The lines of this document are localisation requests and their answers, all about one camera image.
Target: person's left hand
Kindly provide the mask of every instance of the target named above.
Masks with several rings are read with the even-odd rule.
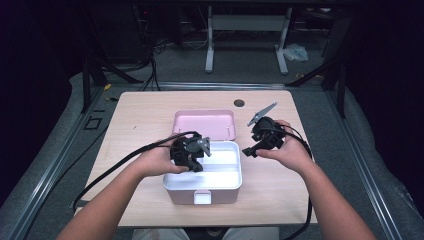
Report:
[[[188,167],[176,166],[171,162],[170,147],[175,139],[140,154],[132,164],[136,165],[143,177],[159,176],[165,173],[183,173]]]

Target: box lid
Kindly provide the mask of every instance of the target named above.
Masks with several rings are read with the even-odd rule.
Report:
[[[181,110],[175,113],[173,133],[196,131],[212,141],[234,140],[234,113],[230,110]]]

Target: wooden table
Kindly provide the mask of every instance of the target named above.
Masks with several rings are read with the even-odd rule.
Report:
[[[234,101],[241,99],[243,107]],[[302,123],[288,91],[170,91],[122,94],[96,162],[92,182],[123,157],[172,132],[174,114],[188,109],[225,109],[234,113],[240,150],[255,144],[247,123],[259,110],[276,101],[267,116],[291,123],[306,140]],[[163,176],[144,179],[119,226],[259,226],[304,223],[308,193],[301,177],[277,161],[246,157],[240,152],[243,183],[234,204],[174,205],[163,186]],[[90,190],[92,199],[123,168]],[[311,222],[316,223],[315,214]]]

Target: pink box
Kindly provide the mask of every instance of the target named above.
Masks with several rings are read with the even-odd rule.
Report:
[[[228,204],[237,201],[242,184],[234,114],[229,110],[182,110],[173,132],[197,131],[211,138],[211,153],[197,159],[202,172],[165,174],[163,185],[174,204]]]

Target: person's right hand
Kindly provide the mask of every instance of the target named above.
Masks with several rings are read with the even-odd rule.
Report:
[[[284,120],[276,120],[275,122],[280,125],[290,126],[290,123]],[[289,127],[284,127],[284,130],[288,133],[293,133],[293,130]],[[313,163],[304,146],[291,136],[285,137],[285,142],[280,149],[258,149],[256,150],[256,154],[263,158],[275,159],[287,168],[298,173],[301,173],[303,170],[307,169],[311,163]]]

